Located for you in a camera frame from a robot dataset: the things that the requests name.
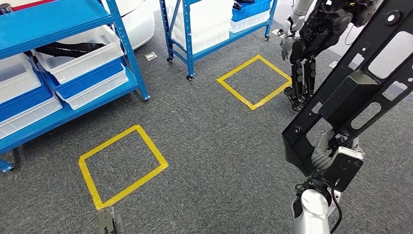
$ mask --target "yellow tape square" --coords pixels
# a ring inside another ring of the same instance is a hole
[[[281,87],[278,89],[274,90],[272,93],[270,93],[268,96],[264,97],[261,101],[257,102],[256,104],[252,104],[249,102],[247,99],[245,99],[241,94],[239,94],[237,91],[235,91],[231,86],[229,86],[227,83],[225,83],[225,79],[232,76],[233,74],[239,72],[241,69],[245,68],[246,66],[252,64],[256,60],[261,60],[263,63],[265,63],[267,66],[271,67],[274,71],[276,71],[278,74],[283,76],[287,82],[283,84]],[[242,101],[245,105],[247,105],[251,110],[255,110],[258,107],[264,105],[268,101],[270,101],[275,95],[279,94],[282,92],[286,87],[290,86],[292,81],[291,78],[284,72],[282,72],[279,68],[271,64],[269,61],[264,59],[261,55],[256,55],[252,59],[248,60],[247,62],[241,64],[239,67],[235,68],[234,70],[228,72],[224,76],[220,77],[217,79],[217,81],[223,85],[230,93],[232,93],[236,98],[238,98],[240,101]]]
[[[115,143],[117,140],[123,138],[124,136],[132,133],[133,131],[137,131],[138,134],[142,137],[146,145],[149,147],[149,149],[152,151],[152,153],[155,155],[156,159],[159,161],[160,165],[155,168],[153,171],[148,173],[146,176],[142,177],[139,179],[137,182],[133,183],[129,187],[125,188],[123,191],[120,193],[116,194],[106,202],[102,202],[100,199],[100,195],[97,192],[96,186],[94,185],[94,182],[92,180],[92,177],[89,173],[89,169],[86,165],[85,160],[89,158],[90,156],[96,154],[97,152],[103,150],[104,148],[108,147],[109,145]],[[84,155],[80,156],[79,158],[79,167],[80,170],[83,174],[83,178],[85,179],[86,185],[88,186],[89,192],[92,195],[92,199],[94,202],[94,205],[96,206],[96,209],[100,210],[102,208],[111,206],[121,200],[122,198],[126,197],[128,194],[133,192],[135,189],[139,188],[141,185],[146,183],[148,180],[152,179],[154,176],[159,174],[161,171],[163,171],[165,168],[168,167],[168,163],[164,159],[164,157],[161,155],[159,150],[156,148],[154,143],[151,141],[149,136],[145,133],[143,128],[140,125],[134,125],[131,128],[125,130],[124,132],[116,135],[115,137],[109,139],[108,141],[104,142],[103,144],[99,145],[98,147],[92,149],[91,151],[85,153]]]

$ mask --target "black metal bracket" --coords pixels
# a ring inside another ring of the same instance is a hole
[[[413,91],[412,54],[385,78],[369,70],[380,52],[402,31],[413,34],[413,1],[384,1],[311,100],[283,131],[286,159],[305,176],[310,176],[315,170],[311,163],[314,147],[306,135],[321,118],[332,125],[336,135],[344,136],[340,137],[341,141],[329,143],[334,151],[338,146],[351,144],[354,138]],[[364,60],[353,70],[350,63],[357,54]],[[407,89],[389,100],[383,93],[395,81],[406,85]],[[353,128],[353,119],[374,102],[380,105],[380,111],[360,128]],[[315,113],[312,109],[318,103],[322,107]]]

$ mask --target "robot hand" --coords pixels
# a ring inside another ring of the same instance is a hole
[[[282,60],[288,59],[288,54],[291,52],[294,44],[294,38],[288,37],[284,34],[284,38],[281,41],[281,56]]]

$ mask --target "robotic humanoid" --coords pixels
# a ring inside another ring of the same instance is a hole
[[[313,0],[296,0],[279,30],[280,35],[285,35],[281,42],[282,59],[286,60],[291,52],[292,88],[286,88],[284,93],[294,111],[300,111],[314,94],[316,56],[337,44],[350,23],[355,27],[365,25],[376,11],[378,0],[317,0],[305,20],[312,3]]]

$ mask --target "shelving unit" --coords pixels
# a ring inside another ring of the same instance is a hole
[[[62,102],[61,110],[0,139],[0,154],[136,89],[140,90],[144,100],[150,98],[116,2],[106,2],[110,13],[105,11],[100,0],[55,0],[0,16],[0,59],[113,23],[130,64],[126,70],[127,83],[75,111]],[[6,172],[11,169],[10,163],[0,159],[0,170]]]
[[[168,48],[168,62],[172,62],[173,57],[177,56],[180,60],[182,60],[187,66],[188,66],[188,75],[187,75],[187,79],[188,80],[192,80],[194,77],[194,70],[193,70],[193,66],[194,66],[194,62],[196,60],[199,60],[205,56],[207,56],[208,54],[221,49],[222,47],[242,38],[245,37],[246,35],[253,33],[255,31],[257,31],[260,28],[266,27],[265,29],[265,33],[264,33],[264,38],[265,40],[269,40],[269,33],[270,33],[270,29],[271,29],[271,24],[272,24],[272,19],[274,17],[274,12],[275,12],[275,8],[277,5],[277,0],[273,0],[272,2],[272,6],[270,9],[270,17],[266,22],[260,23],[254,27],[245,29],[243,31],[240,31],[238,33],[230,33],[229,34],[229,39],[226,41],[223,41],[219,44],[216,44],[212,47],[209,47],[208,49],[205,49],[201,52],[198,52],[196,54],[192,53],[192,39],[191,39],[191,24],[190,24],[190,5],[197,3],[199,1],[202,0],[182,0],[183,4],[182,4],[182,8],[184,11],[184,24],[185,24],[185,38],[186,38],[186,48],[184,48],[180,43],[178,43],[177,41],[175,41],[174,39],[172,39],[172,30],[173,30],[173,26],[175,24],[175,20],[176,20],[176,16],[178,14],[178,8],[179,8],[179,4],[181,2],[181,0],[177,0],[176,6],[175,6],[175,10],[173,12],[173,16],[171,19],[171,23],[169,23],[168,21],[168,13],[167,13],[167,7],[166,7],[166,3],[165,0],[159,0],[160,4],[161,4],[161,12],[162,12],[162,21],[164,24],[164,30],[165,30],[165,39],[166,39],[166,43],[167,43],[167,48]],[[173,45],[176,45],[178,48],[180,48],[184,54],[186,55],[186,58],[181,55],[178,51],[176,51],[173,48]]]

